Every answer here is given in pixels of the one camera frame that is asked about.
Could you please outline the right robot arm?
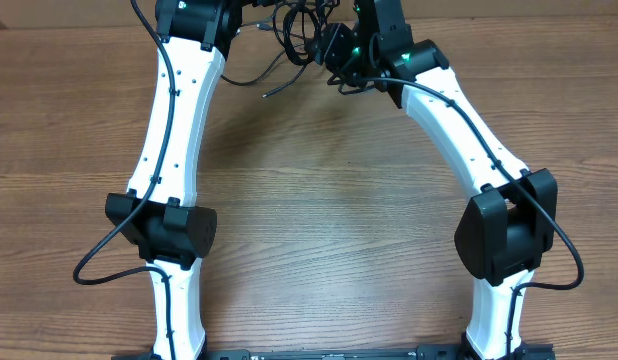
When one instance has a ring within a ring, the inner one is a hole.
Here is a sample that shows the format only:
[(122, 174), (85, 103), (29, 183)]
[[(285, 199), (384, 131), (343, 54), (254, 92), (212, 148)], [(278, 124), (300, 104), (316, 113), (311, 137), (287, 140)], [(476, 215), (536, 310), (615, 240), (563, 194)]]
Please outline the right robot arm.
[(557, 183), (532, 172), (491, 132), (431, 40), (415, 42), (398, 1), (356, 1), (356, 24), (329, 24), (312, 50), (354, 92), (375, 88), (416, 121), (466, 198), (455, 248), (473, 278), (472, 315), (456, 359), (552, 359), (519, 333), (524, 284), (553, 245)]

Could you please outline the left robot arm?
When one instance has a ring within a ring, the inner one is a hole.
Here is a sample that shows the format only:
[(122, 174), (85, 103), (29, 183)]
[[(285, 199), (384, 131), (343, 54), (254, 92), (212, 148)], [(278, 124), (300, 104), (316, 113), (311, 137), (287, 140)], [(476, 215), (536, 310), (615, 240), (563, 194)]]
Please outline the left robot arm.
[(197, 168), (205, 121), (242, 23), (237, 1), (159, 1), (158, 73), (144, 146), (123, 194), (109, 194), (107, 218), (137, 247), (151, 277), (156, 338), (146, 359), (200, 359), (206, 333), (200, 272), (217, 229), (199, 207)]

